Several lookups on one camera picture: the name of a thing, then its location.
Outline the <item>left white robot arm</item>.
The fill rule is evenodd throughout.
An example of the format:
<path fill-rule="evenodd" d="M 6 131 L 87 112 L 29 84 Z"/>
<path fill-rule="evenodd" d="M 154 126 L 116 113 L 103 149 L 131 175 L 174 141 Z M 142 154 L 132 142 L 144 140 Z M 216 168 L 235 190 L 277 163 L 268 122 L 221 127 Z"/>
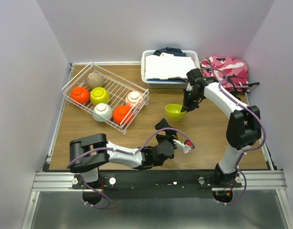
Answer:
<path fill-rule="evenodd" d="M 174 158 L 177 130 L 166 119 L 155 125 L 156 146 L 144 144 L 139 148 L 126 148 L 108 141 L 106 134 L 99 133 L 72 140 L 69 143 L 71 173 L 81 174 L 88 188 L 99 185 L 98 168 L 107 163 L 120 164 L 138 170 L 162 166 L 167 159 Z"/>

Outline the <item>pale blue bowl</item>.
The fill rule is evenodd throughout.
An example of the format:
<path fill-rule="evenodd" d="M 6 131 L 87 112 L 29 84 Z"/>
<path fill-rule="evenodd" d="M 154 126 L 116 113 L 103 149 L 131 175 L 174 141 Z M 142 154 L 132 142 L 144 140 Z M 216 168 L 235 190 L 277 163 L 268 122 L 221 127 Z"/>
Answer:
<path fill-rule="evenodd" d="M 106 122 L 113 117 L 113 110 L 110 105 L 100 103 L 93 108 L 92 117 L 98 122 Z"/>

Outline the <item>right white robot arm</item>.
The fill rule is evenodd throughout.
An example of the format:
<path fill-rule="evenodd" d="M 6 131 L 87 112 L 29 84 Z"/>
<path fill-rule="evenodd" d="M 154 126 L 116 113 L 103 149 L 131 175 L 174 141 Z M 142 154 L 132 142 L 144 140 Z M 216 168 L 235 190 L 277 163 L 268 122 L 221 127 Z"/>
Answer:
<path fill-rule="evenodd" d="M 184 89 L 182 111 L 191 112 L 204 99 L 211 100 L 228 117 L 226 139 L 228 147 L 222 160 L 216 165 L 214 183 L 224 187 L 237 174 L 238 166 L 245 153 L 262 136 L 260 110 L 249 106 L 229 93 L 222 81 L 215 77 L 204 77 L 199 68 L 187 73 L 188 85 Z"/>

